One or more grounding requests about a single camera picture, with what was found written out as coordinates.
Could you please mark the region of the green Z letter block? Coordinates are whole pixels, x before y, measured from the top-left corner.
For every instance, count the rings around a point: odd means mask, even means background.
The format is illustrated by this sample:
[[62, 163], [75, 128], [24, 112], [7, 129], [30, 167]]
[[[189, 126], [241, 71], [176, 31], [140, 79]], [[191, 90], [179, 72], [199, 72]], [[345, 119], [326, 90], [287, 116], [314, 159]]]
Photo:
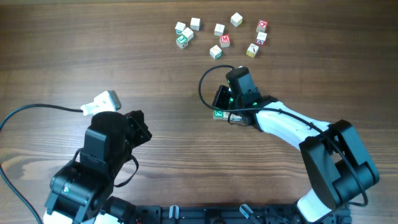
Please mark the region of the green Z letter block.
[[213, 119], [223, 120], [223, 118], [224, 118], [224, 112], [223, 111], [218, 111], [218, 110], [214, 110], [213, 111]]

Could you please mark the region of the blue-sided white block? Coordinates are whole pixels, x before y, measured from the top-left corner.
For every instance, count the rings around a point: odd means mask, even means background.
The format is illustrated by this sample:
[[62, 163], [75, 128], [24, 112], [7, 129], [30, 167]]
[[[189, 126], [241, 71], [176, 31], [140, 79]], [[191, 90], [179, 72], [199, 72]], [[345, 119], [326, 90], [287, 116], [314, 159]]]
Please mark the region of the blue-sided white block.
[[232, 122], [241, 122], [242, 121], [242, 117], [240, 117], [238, 115], [235, 115], [235, 114], [232, 114], [230, 120]]

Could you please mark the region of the red U letter block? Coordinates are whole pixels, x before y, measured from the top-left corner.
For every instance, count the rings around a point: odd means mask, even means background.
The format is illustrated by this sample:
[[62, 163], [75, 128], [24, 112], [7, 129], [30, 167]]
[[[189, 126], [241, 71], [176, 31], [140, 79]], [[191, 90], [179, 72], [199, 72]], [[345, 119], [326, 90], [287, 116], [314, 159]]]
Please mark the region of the red U letter block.
[[223, 113], [223, 120], [229, 121], [231, 119], [230, 113], [229, 112], [224, 112]]

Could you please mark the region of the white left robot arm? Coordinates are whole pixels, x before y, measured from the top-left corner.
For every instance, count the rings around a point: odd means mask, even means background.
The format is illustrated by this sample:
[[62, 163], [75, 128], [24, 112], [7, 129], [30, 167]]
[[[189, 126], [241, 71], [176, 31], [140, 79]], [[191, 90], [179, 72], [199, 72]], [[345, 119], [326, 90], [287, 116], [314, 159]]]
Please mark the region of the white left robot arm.
[[50, 181], [44, 222], [92, 221], [118, 186], [115, 179], [122, 166], [137, 161], [132, 150], [151, 137], [141, 110], [94, 115], [83, 147]]

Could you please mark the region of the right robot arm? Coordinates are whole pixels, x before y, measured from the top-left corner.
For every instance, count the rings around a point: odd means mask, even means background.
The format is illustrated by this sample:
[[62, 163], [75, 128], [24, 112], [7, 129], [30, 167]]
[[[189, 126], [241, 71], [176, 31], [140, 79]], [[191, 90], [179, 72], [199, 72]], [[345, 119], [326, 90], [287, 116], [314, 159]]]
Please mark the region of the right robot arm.
[[354, 126], [346, 120], [317, 121], [261, 95], [247, 67], [230, 67], [210, 108], [241, 117], [245, 126], [273, 134], [301, 153], [311, 190], [295, 206], [297, 223], [316, 223], [354, 205], [379, 182], [379, 172]]

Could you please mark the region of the yellow K letter block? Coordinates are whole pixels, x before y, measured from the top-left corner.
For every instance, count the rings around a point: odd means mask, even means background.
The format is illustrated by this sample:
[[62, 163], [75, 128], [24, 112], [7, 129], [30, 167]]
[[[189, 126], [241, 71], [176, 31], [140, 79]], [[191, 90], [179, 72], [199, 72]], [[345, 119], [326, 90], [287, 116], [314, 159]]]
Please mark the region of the yellow K letter block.
[[250, 44], [247, 51], [246, 51], [246, 55], [254, 58], [256, 56], [256, 54], [259, 51], [259, 46], [256, 44]]

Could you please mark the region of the white block number nine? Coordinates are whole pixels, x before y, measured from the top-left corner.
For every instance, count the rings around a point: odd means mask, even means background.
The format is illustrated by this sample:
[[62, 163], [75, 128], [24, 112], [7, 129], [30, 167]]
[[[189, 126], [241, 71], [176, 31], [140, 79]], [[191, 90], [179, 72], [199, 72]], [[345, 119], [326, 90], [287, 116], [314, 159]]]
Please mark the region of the white block number nine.
[[210, 49], [210, 55], [215, 60], [220, 58], [222, 56], [222, 53], [223, 51], [218, 45], [215, 45]]

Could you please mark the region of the red M letter block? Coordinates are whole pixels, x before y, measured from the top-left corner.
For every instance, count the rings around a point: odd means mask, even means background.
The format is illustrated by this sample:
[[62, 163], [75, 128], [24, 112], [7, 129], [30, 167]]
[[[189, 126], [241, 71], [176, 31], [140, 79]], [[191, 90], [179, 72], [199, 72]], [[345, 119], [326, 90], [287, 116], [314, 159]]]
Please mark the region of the red M letter block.
[[231, 44], [231, 39], [230, 39], [230, 36], [228, 34], [220, 36], [220, 46], [221, 46], [221, 48], [229, 47], [230, 44]]

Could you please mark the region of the white block red A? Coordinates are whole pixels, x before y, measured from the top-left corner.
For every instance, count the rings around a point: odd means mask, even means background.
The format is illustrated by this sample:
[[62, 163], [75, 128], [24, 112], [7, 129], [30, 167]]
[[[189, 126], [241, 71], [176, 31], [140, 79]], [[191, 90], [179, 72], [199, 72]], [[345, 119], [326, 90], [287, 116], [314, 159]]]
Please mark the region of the white block red A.
[[256, 37], [256, 45], [265, 45], [267, 33], [258, 32]]

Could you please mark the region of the white block red drawing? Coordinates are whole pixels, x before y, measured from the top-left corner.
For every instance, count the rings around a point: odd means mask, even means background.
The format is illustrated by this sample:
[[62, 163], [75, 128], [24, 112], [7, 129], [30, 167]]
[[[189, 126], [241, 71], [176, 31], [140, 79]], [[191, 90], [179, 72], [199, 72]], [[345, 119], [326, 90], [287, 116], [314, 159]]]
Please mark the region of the white block red drawing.
[[223, 24], [216, 24], [214, 29], [214, 35], [218, 37], [222, 36], [224, 34], [224, 29], [225, 26]]

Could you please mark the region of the red Q letter block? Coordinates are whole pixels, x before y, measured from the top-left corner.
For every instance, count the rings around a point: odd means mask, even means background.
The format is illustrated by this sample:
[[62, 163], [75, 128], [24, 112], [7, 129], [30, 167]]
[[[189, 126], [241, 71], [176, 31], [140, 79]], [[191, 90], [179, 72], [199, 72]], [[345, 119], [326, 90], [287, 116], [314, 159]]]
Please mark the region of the red Q letter block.
[[265, 20], [259, 20], [256, 27], [256, 32], [265, 32], [268, 26], [268, 22]]

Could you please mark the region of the plain cream wooden block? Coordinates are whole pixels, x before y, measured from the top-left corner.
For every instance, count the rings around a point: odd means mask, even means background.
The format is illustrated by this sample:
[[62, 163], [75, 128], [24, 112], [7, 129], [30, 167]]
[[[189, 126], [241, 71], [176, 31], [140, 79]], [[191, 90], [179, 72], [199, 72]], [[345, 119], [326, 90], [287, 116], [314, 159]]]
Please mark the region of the plain cream wooden block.
[[234, 25], [235, 27], [239, 26], [242, 23], [242, 21], [243, 17], [238, 12], [233, 14], [230, 19], [230, 23], [232, 23], [232, 25]]

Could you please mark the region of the green J letter block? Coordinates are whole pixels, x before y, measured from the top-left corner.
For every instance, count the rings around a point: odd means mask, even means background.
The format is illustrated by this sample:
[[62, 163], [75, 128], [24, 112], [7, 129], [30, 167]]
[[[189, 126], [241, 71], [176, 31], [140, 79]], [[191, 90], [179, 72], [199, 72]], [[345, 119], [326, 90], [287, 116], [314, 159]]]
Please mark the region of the green J letter block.
[[176, 44], [181, 49], [184, 49], [188, 45], [188, 40], [184, 35], [180, 35], [176, 38]]

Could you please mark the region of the white yellow-edged block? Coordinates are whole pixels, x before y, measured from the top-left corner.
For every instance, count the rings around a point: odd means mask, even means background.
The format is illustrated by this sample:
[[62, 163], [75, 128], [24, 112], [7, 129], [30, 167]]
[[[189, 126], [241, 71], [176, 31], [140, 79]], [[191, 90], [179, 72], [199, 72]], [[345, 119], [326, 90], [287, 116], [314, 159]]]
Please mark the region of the white yellow-edged block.
[[187, 39], [187, 41], [191, 41], [193, 39], [194, 33], [193, 31], [187, 27], [186, 29], [183, 30], [182, 35]]

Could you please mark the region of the plain white wooden block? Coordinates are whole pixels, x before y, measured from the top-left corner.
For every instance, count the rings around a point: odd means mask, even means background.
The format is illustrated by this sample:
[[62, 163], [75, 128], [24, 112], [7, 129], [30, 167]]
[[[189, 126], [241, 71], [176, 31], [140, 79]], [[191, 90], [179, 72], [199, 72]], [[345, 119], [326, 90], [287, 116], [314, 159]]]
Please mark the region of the plain white wooden block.
[[199, 18], [193, 17], [190, 21], [191, 30], [200, 30], [201, 20]]

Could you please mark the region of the green V letter block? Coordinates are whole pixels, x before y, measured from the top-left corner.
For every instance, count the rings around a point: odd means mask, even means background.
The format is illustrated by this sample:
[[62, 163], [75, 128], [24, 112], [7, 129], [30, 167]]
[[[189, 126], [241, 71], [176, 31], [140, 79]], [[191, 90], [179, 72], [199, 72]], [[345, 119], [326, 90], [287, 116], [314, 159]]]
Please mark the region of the green V letter block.
[[177, 22], [176, 23], [176, 26], [175, 26], [175, 33], [177, 34], [177, 35], [181, 35], [182, 34], [182, 32], [186, 29], [186, 24], [185, 23], [182, 23], [182, 22]]

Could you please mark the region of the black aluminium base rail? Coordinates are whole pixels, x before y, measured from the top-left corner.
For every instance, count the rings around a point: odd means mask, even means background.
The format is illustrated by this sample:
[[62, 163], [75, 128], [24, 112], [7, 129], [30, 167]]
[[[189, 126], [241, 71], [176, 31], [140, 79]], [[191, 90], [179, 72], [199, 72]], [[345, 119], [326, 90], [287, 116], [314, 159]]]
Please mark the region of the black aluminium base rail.
[[274, 204], [265, 207], [243, 204], [236, 207], [170, 207], [137, 206], [129, 223], [132, 224], [285, 224], [307, 221], [294, 204]]

